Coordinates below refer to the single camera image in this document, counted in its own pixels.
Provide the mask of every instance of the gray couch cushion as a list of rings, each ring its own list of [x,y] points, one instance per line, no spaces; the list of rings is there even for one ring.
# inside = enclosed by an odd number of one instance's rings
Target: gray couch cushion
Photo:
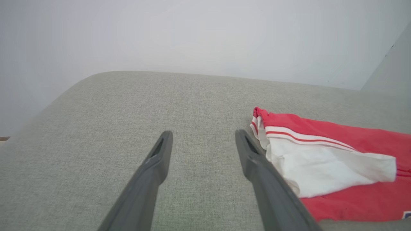
[[[0,230],[96,230],[162,131],[174,133],[152,230],[263,230],[234,131],[253,108],[411,133],[406,103],[336,88],[158,72],[91,76],[0,147]],[[411,230],[321,222],[325,230]]]

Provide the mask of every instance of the white wall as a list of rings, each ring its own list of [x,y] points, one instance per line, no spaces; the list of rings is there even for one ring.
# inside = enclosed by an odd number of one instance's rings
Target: white wall
[[[0,136],[111,70],[360,90],[410,0],[1,0]]]
[[[361,91],[411,99],[411,23]]]

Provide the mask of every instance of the red and white garment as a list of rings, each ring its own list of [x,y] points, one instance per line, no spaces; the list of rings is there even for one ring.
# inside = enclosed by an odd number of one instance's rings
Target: red and white garment
[[[388,221],[411,214],[411,135],[258,107],[250,127],[316,220]]]

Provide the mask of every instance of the red fabric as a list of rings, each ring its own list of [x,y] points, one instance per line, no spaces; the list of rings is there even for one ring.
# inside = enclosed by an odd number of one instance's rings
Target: red fabric
[[[354,186],[325,196],[301,199],[317,221],[382,222],[401,219],[404,212],[411,212],[411,135],[309,120],[293,114],[267,113],[256,107],[254,117],[258,116],[261,116],[264,127],[287,127],[300,134],[343,142],[359,152],[396,157],[394,182]]]

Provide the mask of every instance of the white fabric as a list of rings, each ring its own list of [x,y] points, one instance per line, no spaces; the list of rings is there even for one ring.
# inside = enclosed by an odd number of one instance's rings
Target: white fabric
[[[376,182],[392,182],[397,171],[395,157],[361,153],[347,144],[327,142],[303,142],[291,136],[267,134],[261,117],[257,118],[258,134],[266,158],[283,176],[294,193],[302,197],[314,197],[336,192],[355,185]],[[275,131],[278,127],[266,127]],[[306,136],[296,134],[293,137]],[[326,140],[316,136],[313,140]]]

